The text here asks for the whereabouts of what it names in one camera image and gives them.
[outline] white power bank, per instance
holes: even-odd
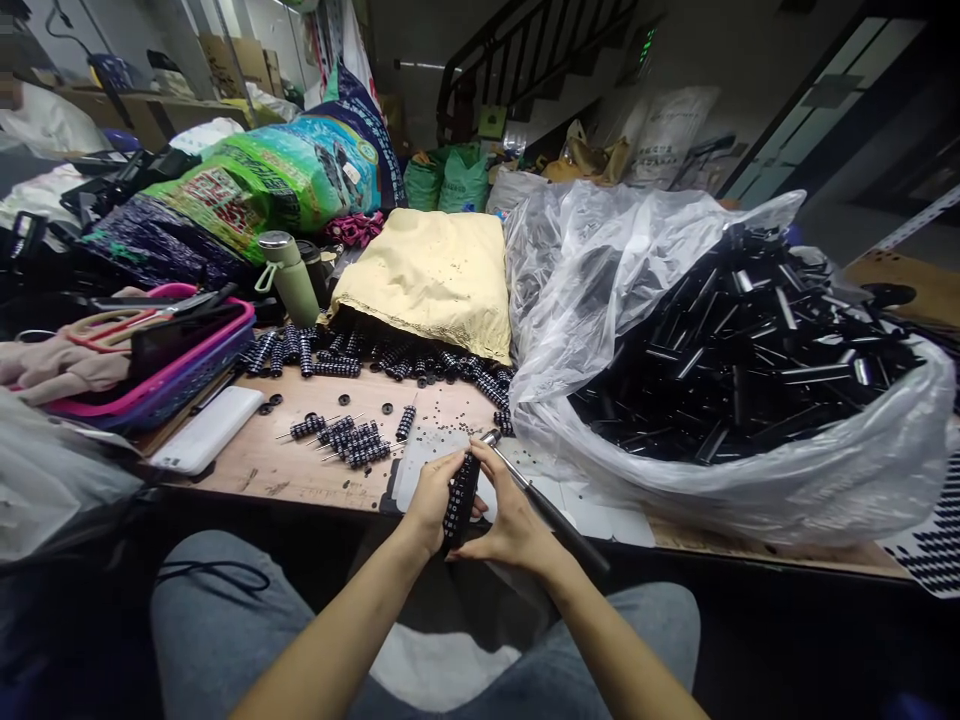
[[[150,464],[199,475],[240,432],[263,402],[263,393],[228,387],[150,458]]]

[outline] handrail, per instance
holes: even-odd
[[[584,13],[590,4],[588,0],[515,0],[502,7],[444,67],[437,98],[438,142],[447,142],[446,131],[453,126],[454,118],[449,112],[449,106],[455,91],[463,88],[468,94],[472,92],[471,99],[475,97],[478,90],[477,74],[481,69],[484,75],[481,98],[483,104],[488,104],[495,59],[499,60],[500,68],[493,104],[512,107],[530,98],[545,83],[567,72],[580,55],[598,46],[609,33],[625,23],[629,24],[638,1],[593,0],[594,7],[586,22]],[[574,6],[572,15],[569,12],[571,3]],[[553,12],[555,8],[559,8],[559,14]],[[552,37],[548,38],[548,25],[551,25],[554,18],[556,22],[550,28]],[[531,54],[528,50],[534,22],[537,22],[538,26],[536,43]],[[561,41],[565,36],[566,47],[561,48]],[[550,50],[541,70],[540,58],[545,43]],[[456,69],[461,66],[462,72],[459,77],[454,78]],[[507,85],[511,66],[513,80]]]

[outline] black and white checkered board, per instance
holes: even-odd
[[[960,597],[960,452],[950,458],[933,514],[879,545],[928,592],[943,599]]]

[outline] scissors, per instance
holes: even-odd
[[[172,320],[200,307],[218,293],[194,295],[165,308],[110,310],[78,320],[67,328],[67,338],[101,353],[130,352],[130,337],[143,328]]]

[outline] person's left hand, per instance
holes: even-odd
[[[463,450],[429,462],[420,471],[420,480],[401,527],[406,527],[433,555],[443,544],[443,516],[450,501],[450,480],[463,464]],[[490,508],[479,496],[473,499],[472,515],[479,518]]]

